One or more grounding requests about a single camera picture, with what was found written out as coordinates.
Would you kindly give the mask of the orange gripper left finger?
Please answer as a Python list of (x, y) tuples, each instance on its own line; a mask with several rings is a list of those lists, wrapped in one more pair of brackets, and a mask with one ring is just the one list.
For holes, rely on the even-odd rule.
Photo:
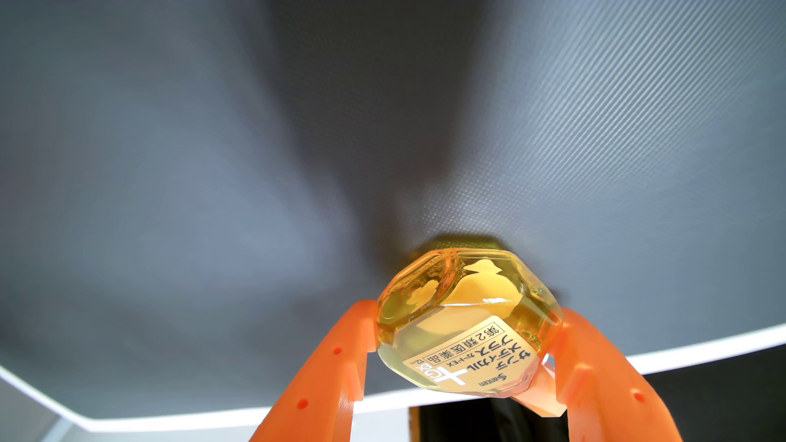
[(250, 441), (349, 441), (364, 397), (367, 355), (377, 350), (377, 302), (359, 300), (330, 328)]

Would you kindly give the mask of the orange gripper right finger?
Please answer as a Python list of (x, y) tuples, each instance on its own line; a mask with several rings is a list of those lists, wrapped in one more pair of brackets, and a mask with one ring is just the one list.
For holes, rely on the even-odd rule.
[(549, 353), (570, 441), (682, 441), (670, 411), (624, 354), (586, 318), (563, 307)]

